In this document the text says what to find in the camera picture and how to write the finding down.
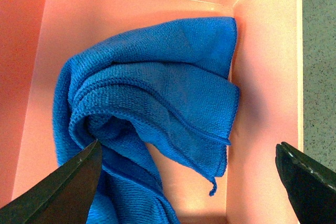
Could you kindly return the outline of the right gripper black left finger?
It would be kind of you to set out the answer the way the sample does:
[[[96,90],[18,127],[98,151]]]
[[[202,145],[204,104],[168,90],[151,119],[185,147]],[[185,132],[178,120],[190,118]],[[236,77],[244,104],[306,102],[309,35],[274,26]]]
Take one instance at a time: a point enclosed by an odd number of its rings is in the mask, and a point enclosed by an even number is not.
[[[102,167],[97,141],[1,208],[1,223],[86,223]]]

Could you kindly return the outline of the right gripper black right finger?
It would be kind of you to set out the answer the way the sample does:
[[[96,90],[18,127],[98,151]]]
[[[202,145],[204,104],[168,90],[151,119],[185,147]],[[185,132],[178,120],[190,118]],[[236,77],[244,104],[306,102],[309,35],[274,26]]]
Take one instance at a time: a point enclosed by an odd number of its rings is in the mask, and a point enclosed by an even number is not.
[[[286,142],[275,163],[298,221],[335,223],[335,172]]]

